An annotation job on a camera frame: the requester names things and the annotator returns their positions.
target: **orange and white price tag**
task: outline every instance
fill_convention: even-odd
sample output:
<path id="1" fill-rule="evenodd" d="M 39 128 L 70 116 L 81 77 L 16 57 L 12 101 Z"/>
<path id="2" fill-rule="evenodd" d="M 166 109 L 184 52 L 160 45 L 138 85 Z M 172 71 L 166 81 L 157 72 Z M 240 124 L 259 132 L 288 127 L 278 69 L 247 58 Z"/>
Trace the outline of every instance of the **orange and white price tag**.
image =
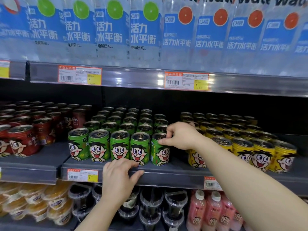
<path id="1" fill-rule="evenodd" d="M 84 181 L 84 182 L 98 182 L 98 170 L 89 169 L 67 169 L 68 181 Z"/>
<path id="2" fill-rule="evenodd" d="M 10 61 L 0 60 L 0 78 L 10 77 Z"/>
<path id="3" fill-rule="evenodd" d="M 58 82 L 100 86 L 102 85 L 102 68 L 59 65 Z"/>
<path id="4" fill-rule="evenodd" d="M 222 190 L 214 177 L 204 177 L 205 190 Z"/>
<path id="5" fill-rule="evenodd" d="M 208 91 L 208 73 L 165 71 L 165 88 L 175 90 Z"/>

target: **blue label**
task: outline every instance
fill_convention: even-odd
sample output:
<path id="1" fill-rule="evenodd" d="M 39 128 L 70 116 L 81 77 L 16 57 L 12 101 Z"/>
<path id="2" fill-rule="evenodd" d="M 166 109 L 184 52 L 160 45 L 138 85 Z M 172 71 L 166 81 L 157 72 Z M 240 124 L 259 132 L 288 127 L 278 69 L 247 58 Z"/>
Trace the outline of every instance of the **blue label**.
<path id="1" fill-rule="evenodd" d="M 257 27 L 248 24 L 248 17 L 238 17 L 232 20 L 228 36 L 229 50 L 256 50 L 261 35 L 264 20 Z"/>
<path id="2" fill-rule="evenodd" d="M 86 19 L 75 16 L 72 9 L 64 9 L 67 41 L 69 43 L 95 44 L 95 15 L 89 11 Z"/>
<path id="3" fill-rule="evenodd" d="M 295 53 L 308 54 L 308 22 L 304 24 L 304 28 L 295 46 Z"/>
<path id="4" fill-rule="evenodd" d="M 98 47 L 102 44 L 129 46 L 129 15 L 123 11 L 120 19 L 109 16 L 107 9 L 95 9 Z"/>
<path id="5" fill-rule="evenodd" d="M 228 21 L 222 26 L 216 25 L 212 15 L 199 17 L 195 48 L 222 50 L 224 48 L 227 27 Z"/>
<path id="6" fill-rule="evenodd" d="M 142 10 L 131 11 L 131 45 L 159 46 L 161 14 L 154 21 L 148 21 Z"/>
<path id="7" fill-rule="evenodd" d="M 29 6 L 28 22 L 32 37 L 37 41 L 66 41 L 63 12 L 55 9 L 53 16 L 41 14 L 37 6 Z"/>
<path id="8" fill-rule="evenodd" d="M 190 47 L 195 17 L 188 24 L 179 21 L 178 14 L 165 14 L 164 47 Z"/>
<path id="9" fill-rule="evenodd" d="M 19 6 L 14 12 L 0 5 L 0 35 L 8 38 L 31 38 L 31 31 L 27 20 L 27 8 Z"/>
<path id="10" fill-rule="evenodd" d="M 285 52 L 290 48 L 296 27 L 287 29 L 283 19 L 268 20 L 260 50 L 263 52 Z"/>

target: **white bottle cap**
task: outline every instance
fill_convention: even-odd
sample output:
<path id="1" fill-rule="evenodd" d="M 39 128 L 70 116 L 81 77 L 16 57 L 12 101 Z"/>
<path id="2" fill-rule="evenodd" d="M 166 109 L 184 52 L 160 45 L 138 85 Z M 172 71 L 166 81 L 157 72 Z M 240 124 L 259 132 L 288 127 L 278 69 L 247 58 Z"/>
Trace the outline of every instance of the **white bottle cap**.
<path id="1" fill-rule="evenodd" d="M 221 195 L 217 191 L 213 191 L 211 197 L 216 202 L 219 202 L 221 200 Z"/>
<path id="2" fill-rule="evenodd" d="M 196 190 L 195 197 L 199 200 L 204 199 L 204 192 L 202 190 Z"/>

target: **green lime image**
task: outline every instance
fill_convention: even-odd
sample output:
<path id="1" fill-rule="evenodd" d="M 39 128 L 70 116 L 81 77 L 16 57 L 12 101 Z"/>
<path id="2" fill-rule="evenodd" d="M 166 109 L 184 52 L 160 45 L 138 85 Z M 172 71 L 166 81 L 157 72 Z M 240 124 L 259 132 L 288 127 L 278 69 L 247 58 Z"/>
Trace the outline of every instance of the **green lime image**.
<path id="1" fill-rule="evenodd" d="M 46 17 L 51 17 L 55 14 L 56 9 L 50 0 L 38 0 L 38 10 Z"/>
<path id="2" fill-rule="evenodd" d="M 159 9 L 154 2 L 149 1 L 144 5 L 143 15 L 148 21 L 155 21 L 158 18 L 158 14 Z"/>
<path id="3" fill-rule="evenodd" d="M 123 15 L 123 7 L 118 0 L 110 0 L 107 4 L 107 12 L 113 19 L 120 19 Z"/>
<path id="4" fill-rule="evenodd" d="M 73 6 L 74 14 L 79 18 L 79 19 L 86 19 L 88 18 L 90 14 L 90 9 L 87 6 L 87 4 L 83 1 L 77 0 L 74 2 Z"/>

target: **can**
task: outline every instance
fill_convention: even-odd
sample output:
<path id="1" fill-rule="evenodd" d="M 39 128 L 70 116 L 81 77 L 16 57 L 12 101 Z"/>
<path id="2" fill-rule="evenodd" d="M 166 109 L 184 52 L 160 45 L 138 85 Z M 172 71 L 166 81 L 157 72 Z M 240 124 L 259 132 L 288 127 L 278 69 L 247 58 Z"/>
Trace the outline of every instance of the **can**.
<path id="1" fill-rule="evenodd" d="M 144 132 L 134 133 L 131 137 L 131 156 L 132 160 L 145 165 L 150 159 L 150 136 Z"/>
<path id="2" fill-rule="evenodd" d="M 28 104 L 31 105 L 31 106 L 37 106 L 37 105 L 41 105 L 42 102 L 41 101 L 32 101 L 32 102 L 29 102 Z"/>
<path id="3" fill-rule="evenodd" d="M 255 125 L 247 125 L 247 130 L 251 132 L 263 133 L 263 129 L 261 127 Z"/>
<path id="4" fill-rule="evenodd" d="M 54 106 L 54 102 L 45 102 L 45 103 L 42 103 L 41 105 L 43 105 L 44 107 L 50 107 L 50 106 Z"/>
<path id="5" fill-rule="evenodd" d="M 14 109 L 15 110 L 29 110 L 30 107 L 31 107 L 31 105 L 24 104 L 24 105 L 18 105 Z"/>
<path id="6" fill-rule="evenodd" d="M 89 134 L 91 160 L 95 163 L 110 159 L 110 138 L 106 130 L 95 130 Z"/>
<path id="7" fill-rule="evenodd" d="M 114 111 L 110 114 L 111 116 L 119 116 L 121 118 L 124 117 L 124 112 L 121 112 L 121 111 Z"/>
<path id="8" fill-rule="evenodd" d="M 250 164 L 257 169 L 266 172 L 270 167 L 272 157 L 275 155 L 275 146 L 265 140 L 255 139 L 253 143 L 253 155 Z"/>
<path id="9" fill-rule="evenodd" d="M 0 116 L 0 125 L 9 124 L 10 120 L 14 118 L 13 115 L 2 115 Z"/>
<path id="10" fill-rule="evenodd" d="M 232 125 L 232 124 L 235 123 L 235 121 L 234 121 L 233 119 L 231 119 L 231 118 L 224 118 L 224 119 L 222 120 L 222 122 L 225 123 L 225 124 L 227 124 L 227 125 Z"/>
<path id="11" fill-rule="evenodd" d="M 241 134 L 239 132 L 231 130 L 231 129 L 223 130 L 222 133 L 224 134 L 224 137 L 226 137 L 229 140 L 232 140 L 233 138 L 241 137 Z"/>
<path id="12" fill-rule="evenodd" d="M 45 108 L 45 111 L 46 111 L 47 113 L 57 112 L 58 110 L 59 110 L 59 107 L 56 107 L 56 106 L 51 106 L 51 107 Z"/>
<path id="13" fill-rule="evenodd" d="M 240 115 L 231 115 L 230 117 L 231 117 L 231 119 L 233 119 L 235 121 L 238 120 L 238 119 L 243 119 L 243 117 L 240 116 Z"/>
<path id="14" fill-rule="evenodd" d="M 133 124 L 134 126 L 137 126 L 137 119 L 134 118 L 134 117 L 125 117 L 123 119 L 123 123 L 131 123 Z"/>
<path id="15" fill-rule="evenodd" d="M 14 117 L 10 119 L 9 124 L 11 125 L 11 127 L 21 126 L 21 125 L 30 125 L 31 117 L 29 116 Z"/>
<path id="16" fill-rule="evenodd" d="M 236 120 L 236 124 L 240 124 L 240 125 L 242 125 L 242 126 L 247 126 L 247 125 L 250 124 L 250 122 L 247 121 L 247 120 L 245 120 L 245 119 L 237 119 L 237 120 Z"/>
<path id="17" fill-rule="evenodd" d="M 148 124 L 142 124 L 137 126 L 137 132 L 144 132 L 149 134 L 150 136 L 153 135 L 153 127 L 151 125 Z"/>
<path id="18" fill-rule="evenodd" d="M 152 110 L 151 109 L 142 109 L 141 113 L 149 113 L 152 114 Z"/>
<path id="19" fill-rule="evenodd" d="M 230 118 L 230 116 L 229 116 L 229 115 L 226 115 L 226 114 L 218 114 L 218 118 L 219 118 L 220 120 L 223 120 L 223 119 L 225 119 L 225 118 Z"/>
<path id="20" fill-rule="evenodd" d="M 251 131 L 240 131 L 241 138 L 252 141 L 254 139 L 258 139 L 260 135 Z"/>
<path id="21" fill-rule="evenodd" d="M 111 160 L 126 158 L 130 159 L 129 133 L 127 131 L 116 131 L 110 136 Z"/>
<path id="22" fill-rule="evenodd" d="M 205 130 L 205 136 L 208 137 L 208 138 L 213 138 L 215 136 L 223 136 L 224 134 L 219 131 L 219 130 L 216 130 L 215 128 L 208 128 Z"/>
<path id="23" fill-rule="evenodd" d="M 110 111 L 108 111 L 108 110 L 101 110 L 101 111 L 97 112 L 97 115 L 104 115 L 106 117 L 109 117 L 110 116 Z"/>
<path id="24" fill-rule="evenodd" d="M 213 125 L 216 125 L 217 123 L 220 123 L 219 118 L 210 118 L 209 122 L 212 123 Z"/>
<path id="25" fill-rule="evenodd" d="M 74 110 L 74 109 L 79 108 L 79 106 L 80 106 L 79 104 L 68 104 L 67 108 L 72 108 Z"/>
<path id="26" fill-rule="evenodd" d="M 39 118 L 32 122 L 41 145 L 49 145 L 55 142 L 56 138 L 52 132 L 52 119 Z"/>
<path id="27" fill-rule="evenodd" d="M 107 110 L 109 112 L 112 112 L 114 110 L 114 107 L 107 106 L 107 107 L 102 108 L 102 110 Z"/>
<path id="28" fill-rule="evenodd" d="M 34 155 L 40 149 L 36 132 L 32 125 L 21 125 L 8 130 L 10 146 L 17 157 Z"/>
<path id="29" fill-rule="evenodd" d="M 260 139 L 272 142 L 273 140 L 278 140 L 278 137 L 272 133 L 269 132 L 263 132 Z"/>
<path id="30" fill-rule="evenodd" d="M 102 124 L 100 128 L 103 130 L 109 131 L 109 133 L 112 134 L 113 132 L 119 129 L 119 126 L 115 122 L 105 122 Z"/>
<path id="31" fill-rule="evenodd" d="M 90 104 L 83 104 L 83 105 L 80 105 L 79 108 L 80 109 L 85 109 L 86 111 L 91 111 L 92 105 L 90 105 Z"/>
<path id="32" fill-rule="evenodd" d="M 167 134 L 167 125 L 160 125 L 156 127 L 156 133 L 166 133 Z"/>
<path id="33" fill-rule="evenodd" d="M 45 117 L 52 119 L 52 128 L 56 134 L 56 138 L 61 138 L 65 130 L 65 122 L 61 112 L 47 113 Z"/>
<path id="34" fill-rule="evenodd" d="M 127 110 L 127 108 L 124 108 L 124 107 L 118 107 L 118 108 L 115 109 L 115 111 L 120 111 L 120 112 L 123 112 L 123 113 L 125 113 L 126 110 Z"/>
<path id="35" fill-rule="evenodd" d="M 132 123 L 122 123 L 119 127 L 119 131 L 127 131 L 131 136 L 135 132 L 136 127 Z"/>
<path id="36" fill-rule="evenodd" d="M 204 113 L 193 113 L 193 118 L 197 118 L 197 117 L 205 117 Z"/>
<path id="37" fill-rule="evenodd" d="M 129 112 L 129 113 L 126 113 L 125 117 L 127 117 L 127 118 L 129 118 L 129 117 L 137 118 L 138 113 Z"/>
<path id="38" fill-rule="evenodd" d="M 228 124 L 225 124 L 225 123 L 217 123 L 215 125 L 215 129 L 219 130 L 219 131 L 224 131 L 224 130 L 227 130 L 227 129 L 230 129 L 231 126 L 229 126 Z"/>
<path id="39" fill-rule="evenodd" d="M 1 108 L 4 108 L 4 109 L 16 109 L 16 107 L 17 107 L 17 104 L 5 104 L 1 106 Z"/>
<path id="40" fill-rule="evenodd" d="M 253 154 L 253 143 L 243 138 L 232 139 L 233 154 L 247 163 L 250 162 Z"/>
<path id="41" fill-rule="evenodd" d="M 191 167 L 197 169 L 206 168 L 206 163 L 204 162 L 202 156 L 195 150 L 190 150 L 188 152 L 188 163 Z"/>
<path id="42" fill-rule="evenodd" d="M 190 113 L 190 112 L 181 112 L 181 114 L 180 114 L 180 119 L 181 119 L 183 116 L 190 116 L 190 117 L 192 117 L 193 114 Z"/>
<path id="43" fill-rule="evenodd" d="M 21 117 L 21 116 L 28 116 L 28 114 L 31 113 L 31 110 L 17 110 L 12 113 L 15 117 Z"/>
<path id="44" fill-rule="evenodd" d="M 16 110 L 15 109 L 4 109 L 4 110 L 0 110 L 0 115 L 13 115 L 12 113 L 14 113 Z"/>
<path id="45" fill-rule="evenodd" d="M 68 146 L 74 160 L 89 159 L 89 130 L 87 128 L 77 128 L 68 132 Z"/>
<path id="46" fill-rule="evenodd" d="M 138 126 L 140 126 L 142 124 L 148 124 L 148 125 L 153 126 L 153 121 L 152 121 L 152 119 L 149 119 L 149 118 L 140 118 L 139 122 L 138 122 Z"/>
<path id="47" fill-rule="evenodd" d="M 217 116 L 216 114 L 213 114 L 213 113 L 207 113 L 207 114 L 205 115 L 205 117 L 206 117 L 207 119 L 210 119 L 210 118 L 217 118 L 218 116 Z"/>
<path id="48" fill-rule="evenodd" d="M 54 106 L 59 107 L 59 108 L 64 108 L 65 106 L 67 106 L 67 104 L 66 103 L 57 103 Z"/>
<path id="49" fill-rule="evenodd" d="M 115 122 L 119 126 L 122 123 L 122 118 L 120 116 L 110 116 L 110 117 L 107 118 L 107 121 L 108 122 Z"/>
<path id="50" fill-rule="evenodd" d="M 256 120 L 255 117 L 252 117 L 252 116 L 244 116 L 244 119 L 249 121 L 250 124 L 256 126 L 258 124 L 258 120 Z"/>
<path id="51" fill-rule="evenodd" d="M 83 127 L 87 128 L 89 132 L 92 132 L 100 128 L 100 122 L 99 121 L 88 121 L 83 124 Z"/>
<path id="52" fill-rule="evenodd" d="M 74 109 L 73 110 L 73 129 L 82 128 L 86 122 L 86 110 Z"/>
<path id="53" fill-rule="evenodd" d="M 35 119 L 39 119 L 39 118 L 43 118 L 45 116 L 46 112 L 45 111 L 35 111 L 35 112 L 32 112 L 32 113 L 29 113 L 29 117 L 32 118 L 32 120 L 35 120 Z"/>
<path id="54" fill-rule="evenodd" d="M 196 117 L 195 122 L 197 122 L 199 125 L 201 122 L 207 122 L 208 120 L 205 117 Z"/>
<path id="55" fill-rule="evenodd" d="M 214 142 L 216 142 L 219 146 L 221 146 L 222 148 L 228 150 L 229 152 L 232 152 L 233 147 L 232 147 L 232 141 L 222 137 L 222 136 L 215 136 L 212 138 L 212 140 Z"/>
<path id="56" fill-rule="evenodd" d="M 128 113 L 138 113 L 139 112 L 139 109 L 136 109 L 136 108 L 130 108 L 127 110 Z"/>
<path id="57" fill-rule="evenodd" d="M 73 109 L 70 107 L 61 108 L 59 112 L 62 114 L 64 120 L 64 128 L 70 131 L 73 128 Z"/>
<path id="58" fill-rule="evenodd" d="M 0 125 L 0 158 L 13 154 L 12 148 L 9 142 L 8 130 L 10 125 Z"/>
<path id="59" fill-rule="evenodd" d="M 166 115 L 164 115 L 164 114 L 155 114 L 154 115 L 154 120 L 157 120 L 157 119 L 166 119 Z"/>
<path id="60" fill-rule="evenodd" d="M 199 125 L 200 129 L 202 129 L 203 131 L 206 131 L 209 128 L 214 128 L 215 126 L 212 123 L 209 122 L 201 122 Z"/>
<path id="61" fill-rule="evenodd" d="M 168 121 L 166 119 L 156 119 L 154 123 L 154 128 L 161 126 L 161 125 L 168 125 Z"/>
<path id="62" fill-rule="evenodd" d="M 194 121 L 194 118 L 192 116 L 182 116 L 181 117 L 181 122 L 193 122 Z"/>
<path id="63" fill-rule="evenodd" d="M 297 148 L 287 142 L 277 140 L 275 142 L 275 156 L 270 164 L 270 171 L 276 173 L 288 172 L 297 156 Z"/>
<path id="64" fill-rule="evenodd" d="M 170 147 L 163 146 L 158 143 L 158 140 L 166 138 L 165 133 L 155 133 L 151 141 L 151 161 L 154 165 L 162 166 L 169 162 Z"/>
<path id="65" fill-rule="evenodd" d="M 96 116 L 91 117 L 91 121 L 99 121 L 100 124 L 103 124 L 106 122 L 106 116 L 96 115 Z"/>
<path id="66" fill-rule="evenodd" d="M 23 105 L 23 104 L 28 104 L 28 103 L 29 103 L 28 100 L 19 100 L 19 101 L 16 101 L 14 104 Z"/>
<path id="67" fill-rule="evenodd" d="M 234 131 L 240 132 L 240 131 L 247 130 L 247 127 L 244 127 L 243 125 L 240 125 L 240 124 L 232 124 L 231 129 Z"/>

